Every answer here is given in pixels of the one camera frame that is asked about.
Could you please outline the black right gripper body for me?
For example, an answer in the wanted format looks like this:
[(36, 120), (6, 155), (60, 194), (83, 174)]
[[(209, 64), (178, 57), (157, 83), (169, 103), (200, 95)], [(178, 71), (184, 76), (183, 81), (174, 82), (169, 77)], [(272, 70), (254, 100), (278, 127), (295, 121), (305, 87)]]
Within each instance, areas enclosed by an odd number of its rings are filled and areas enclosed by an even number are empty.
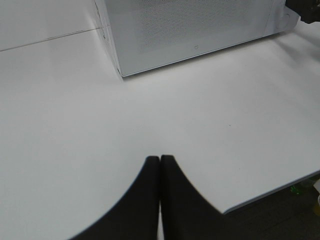
[(306, 24), (320, 21), (320, 0), (286, 0), (285, 6), (296, 12)]

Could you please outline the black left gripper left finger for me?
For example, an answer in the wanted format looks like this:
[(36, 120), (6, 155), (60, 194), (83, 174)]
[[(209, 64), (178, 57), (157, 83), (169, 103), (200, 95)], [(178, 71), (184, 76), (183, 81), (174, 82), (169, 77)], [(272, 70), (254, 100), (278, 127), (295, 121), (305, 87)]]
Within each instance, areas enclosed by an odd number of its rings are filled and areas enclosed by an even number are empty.
[(148, 156), (130, 188), (99, 220), (74, 240), (156, 240), (160, 204), (160, 159)]

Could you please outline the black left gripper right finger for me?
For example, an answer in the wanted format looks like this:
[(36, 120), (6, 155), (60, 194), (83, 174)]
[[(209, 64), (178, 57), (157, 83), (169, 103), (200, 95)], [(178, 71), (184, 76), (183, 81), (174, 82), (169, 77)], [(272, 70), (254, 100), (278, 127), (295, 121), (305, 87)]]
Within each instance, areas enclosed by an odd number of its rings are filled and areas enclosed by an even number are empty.
[(174, 156), (160, 159), (160, 204), (166, 240), (223, 240), (223, 218), (187, 179)]

